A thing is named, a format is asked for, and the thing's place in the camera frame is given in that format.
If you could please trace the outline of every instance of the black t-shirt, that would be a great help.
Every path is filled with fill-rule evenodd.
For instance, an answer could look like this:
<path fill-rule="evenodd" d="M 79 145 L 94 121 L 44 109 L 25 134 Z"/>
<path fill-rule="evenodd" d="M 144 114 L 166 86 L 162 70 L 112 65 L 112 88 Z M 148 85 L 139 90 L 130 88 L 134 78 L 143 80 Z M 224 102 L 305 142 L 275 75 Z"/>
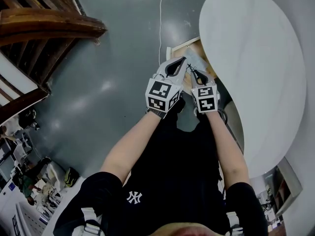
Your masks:
<path fill-rule="evenodd" d="M 81 208 L 93 207 L 103 215 L 101 228 L 107 236 L 147 236 L 175 222 L 200 223 L 216 233 L 230 230 L 227 211 L 235 211 L 245 235 L 265 236 L 267 222 L 252 187 L 236 183 L 226 192 L 226 204 L 218 180 L 194 175 L 138 178 L 131 175 L 122 187 L 111 173 L 87 178 L 79 193 L 59 217 L 54 235 L 70 236 L 84 225 Z"/>

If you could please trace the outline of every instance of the mouth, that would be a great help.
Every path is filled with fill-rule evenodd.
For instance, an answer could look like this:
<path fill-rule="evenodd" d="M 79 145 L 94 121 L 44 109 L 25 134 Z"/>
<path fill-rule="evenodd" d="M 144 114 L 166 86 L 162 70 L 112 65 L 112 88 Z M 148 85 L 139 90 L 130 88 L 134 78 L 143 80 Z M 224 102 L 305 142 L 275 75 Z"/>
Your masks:
<path fill-rule="evenodd" d="M 215 232 L 209 228 L 189 226 L 176 230 L 172 236 L 217 236 Z"/>

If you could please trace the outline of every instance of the black sleeve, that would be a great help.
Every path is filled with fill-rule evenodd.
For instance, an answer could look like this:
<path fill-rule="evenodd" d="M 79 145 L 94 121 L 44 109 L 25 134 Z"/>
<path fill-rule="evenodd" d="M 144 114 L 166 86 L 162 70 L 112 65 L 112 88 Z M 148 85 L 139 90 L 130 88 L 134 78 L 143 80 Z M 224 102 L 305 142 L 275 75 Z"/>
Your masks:
<path fill-rule="evenodd" d="M 87 178 L 58 218 L 54 235 L 70 236 L 74 228 L 84 225 L 81 208 L 92 207 L 96 216 L 106 215 L 122 186 L 118 177 L 107 172 L 99 172 Z"/>
<path fill-rule="evenodd" d="M 236 212 L 245 235 L 267 236 L 268 224 L 253 188 L 236 183 L 226 192 L 226 206 Z"/>

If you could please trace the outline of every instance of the oval tabletop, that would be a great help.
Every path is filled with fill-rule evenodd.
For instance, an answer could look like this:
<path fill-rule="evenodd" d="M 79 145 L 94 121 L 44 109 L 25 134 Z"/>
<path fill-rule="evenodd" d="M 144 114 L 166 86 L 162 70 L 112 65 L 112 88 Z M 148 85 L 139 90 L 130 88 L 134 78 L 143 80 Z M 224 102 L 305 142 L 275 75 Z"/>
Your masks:
<path fill-rule="evenodd" d="M 285 156 L 303 115 L 306 76 L 298 38 L 272 0 L 206 0 L 199 31 L 239 112 L 250 178 L 260 176 Z"/>

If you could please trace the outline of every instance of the glossy floor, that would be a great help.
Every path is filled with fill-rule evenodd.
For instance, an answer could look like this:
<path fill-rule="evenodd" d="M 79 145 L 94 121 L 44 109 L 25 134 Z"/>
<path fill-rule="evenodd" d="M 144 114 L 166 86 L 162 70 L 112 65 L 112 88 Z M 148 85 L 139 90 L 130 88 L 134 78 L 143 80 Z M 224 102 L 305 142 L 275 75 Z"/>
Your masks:
<path fill-rule="evenodd" d="M 38 152 L 87 177 L 145 113 L 145 89 L 158 68 L 160 0 L 79 0 L 108 32 L 101 45 L 81 41 L 53 76 L 52 95 L 36 105 L 41 129 L 31 131 Z M 205 0 L 162 1 L 161 62 L 166 47 L 199 36 Z M 178 127 L 197 124 L 191 98 Z"/>

